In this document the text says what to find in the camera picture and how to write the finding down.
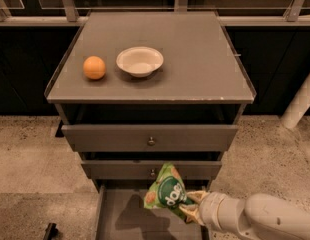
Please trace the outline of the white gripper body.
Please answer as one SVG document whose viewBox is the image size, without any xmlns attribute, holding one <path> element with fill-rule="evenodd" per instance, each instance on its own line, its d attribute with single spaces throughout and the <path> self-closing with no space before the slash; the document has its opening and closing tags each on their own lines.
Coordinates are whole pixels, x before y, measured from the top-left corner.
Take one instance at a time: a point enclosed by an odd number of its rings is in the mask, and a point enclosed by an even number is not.
<svg viewBox="0 0 310 240">
<path fill-rule="evenodd" d="M 207 192 L 199 203 L 200 224 L 206 227 L 220 227 L 219 208 L 227 198 L 226 194 Z"/>
</svg>

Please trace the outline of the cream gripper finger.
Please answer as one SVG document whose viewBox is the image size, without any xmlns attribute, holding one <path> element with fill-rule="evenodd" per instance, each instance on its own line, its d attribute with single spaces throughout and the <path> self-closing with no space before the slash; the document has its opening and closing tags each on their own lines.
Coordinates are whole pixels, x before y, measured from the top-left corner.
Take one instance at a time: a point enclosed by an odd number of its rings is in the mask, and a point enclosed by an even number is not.
<svg viewBox="0 0 310 240">
<path fill-rule="evenodd" d="M 179 209 L 186 215 L 188 221 L 203 225 L 203 221 L 199 214 L 199 206 L 197 204 L 180 204 Z"/>
<path fill-rule="evenodd" d="M 196 204 L 200 204 L 202 200 L 208 195 L 208 192 L 204 190 L 189 191 L 186 193 L 186 195 Z"/>
</svg>

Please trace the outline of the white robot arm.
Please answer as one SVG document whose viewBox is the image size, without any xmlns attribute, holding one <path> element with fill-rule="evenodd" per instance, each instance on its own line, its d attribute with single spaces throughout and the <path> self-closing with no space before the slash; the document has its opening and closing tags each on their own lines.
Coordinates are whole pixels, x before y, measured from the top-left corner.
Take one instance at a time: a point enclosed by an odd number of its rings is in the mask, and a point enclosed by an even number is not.
<svg viewBox="0 0 310 240">
<path fill-rule="evenodd" d="M 310 213 L 268 194 L 247 199 L 219 192 L 192 191 L 194 204 L 181 211 L 206 228 L 232 233 L 240 240 L 310 240 Z"/>
</svg>

